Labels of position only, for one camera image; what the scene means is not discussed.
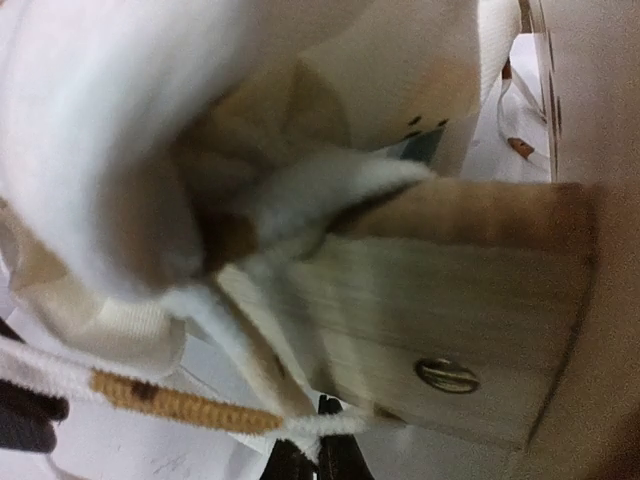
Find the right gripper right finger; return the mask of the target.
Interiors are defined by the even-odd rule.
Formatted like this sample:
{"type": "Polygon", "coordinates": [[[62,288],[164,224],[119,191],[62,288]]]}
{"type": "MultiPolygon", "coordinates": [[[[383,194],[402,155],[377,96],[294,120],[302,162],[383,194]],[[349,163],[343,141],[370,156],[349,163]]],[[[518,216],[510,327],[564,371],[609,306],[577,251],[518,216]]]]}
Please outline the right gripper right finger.
{"type": "Polygon", "coordinates": [[[317,478],[373,480],[373,475],[353,435],[329,435],[321,438],[317,478]]]}

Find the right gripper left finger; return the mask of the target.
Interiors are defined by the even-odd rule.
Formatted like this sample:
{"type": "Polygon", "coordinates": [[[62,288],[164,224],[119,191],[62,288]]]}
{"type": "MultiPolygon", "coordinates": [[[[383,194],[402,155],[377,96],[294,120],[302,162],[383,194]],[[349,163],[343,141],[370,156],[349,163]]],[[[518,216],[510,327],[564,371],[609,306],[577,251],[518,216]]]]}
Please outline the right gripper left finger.
{"type": "Polygon", "coordinates": [[[289,440],[277,440],[267,462],[267,480],[313,480],[315,465],[289,440]]]}

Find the large bear print cushion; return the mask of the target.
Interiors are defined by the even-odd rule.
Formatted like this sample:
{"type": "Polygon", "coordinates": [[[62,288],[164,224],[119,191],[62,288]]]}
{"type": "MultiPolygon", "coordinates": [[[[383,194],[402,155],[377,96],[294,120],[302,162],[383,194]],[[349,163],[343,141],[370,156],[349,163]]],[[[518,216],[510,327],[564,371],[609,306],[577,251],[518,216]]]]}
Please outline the large bear print cushion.
{"type": "Polygon", "coordinates": [[[1,197],[74,301],[126,314],[81,349],[162,376],[192,325],[315,456],[328,422],[213,273],[427,179],[381,150],[478,109],[520,27],[516,1],[5,1],[1,197]]]}

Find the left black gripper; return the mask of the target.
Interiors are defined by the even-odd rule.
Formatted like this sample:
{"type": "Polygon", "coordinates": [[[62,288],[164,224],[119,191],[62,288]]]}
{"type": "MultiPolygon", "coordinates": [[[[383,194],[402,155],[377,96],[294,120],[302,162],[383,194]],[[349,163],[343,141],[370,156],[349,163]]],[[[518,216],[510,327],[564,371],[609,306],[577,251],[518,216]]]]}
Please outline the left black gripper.
{"type": "Polygon", "coordinates": [[[34,393],[1,381],[1,448],[50,454],[57,445],[55,422],[69,416],[66,399],[34,393]]]}

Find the wooden pet bed frame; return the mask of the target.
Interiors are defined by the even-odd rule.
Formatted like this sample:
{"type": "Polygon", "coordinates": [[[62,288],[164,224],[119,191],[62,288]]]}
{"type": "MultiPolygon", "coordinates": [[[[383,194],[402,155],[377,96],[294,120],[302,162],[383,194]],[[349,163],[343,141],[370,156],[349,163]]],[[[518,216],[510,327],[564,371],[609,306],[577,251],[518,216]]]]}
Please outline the wooden pet bed frame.
{"type": "MultiPolygon", "coordinates": [[[[221,120],[373,149],[475,112],[519,32],[514,1],[375,1],[270,60],[221,120]]],[[[520,479],[639,475],[639,5],[545,1],[552,181],[438,179],[349,227],[382,294],[325,326],[389,401],[525,450],[520,479]]]]}

